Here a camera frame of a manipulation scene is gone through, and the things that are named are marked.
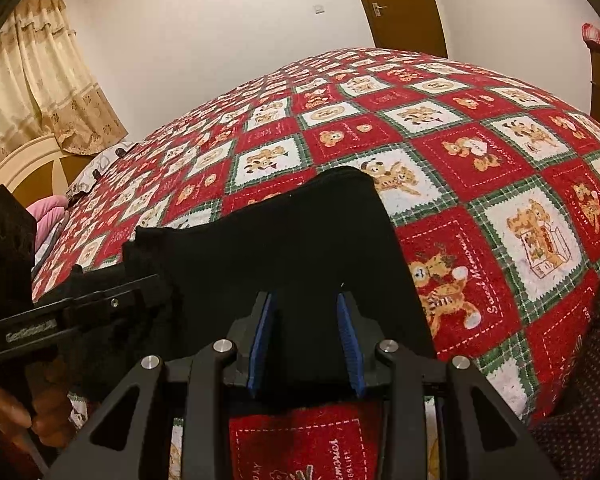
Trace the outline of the person left hand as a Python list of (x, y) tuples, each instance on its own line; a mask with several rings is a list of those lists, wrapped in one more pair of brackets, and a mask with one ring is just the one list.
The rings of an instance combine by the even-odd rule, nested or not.
[(24, 440), (32, 431), (46, 448), (62, 451), (76, 435), (70, 420), (70, 374), (61, 357), (27, 367), (32, 410), (0, 386), (0, 442), (30, 458)]

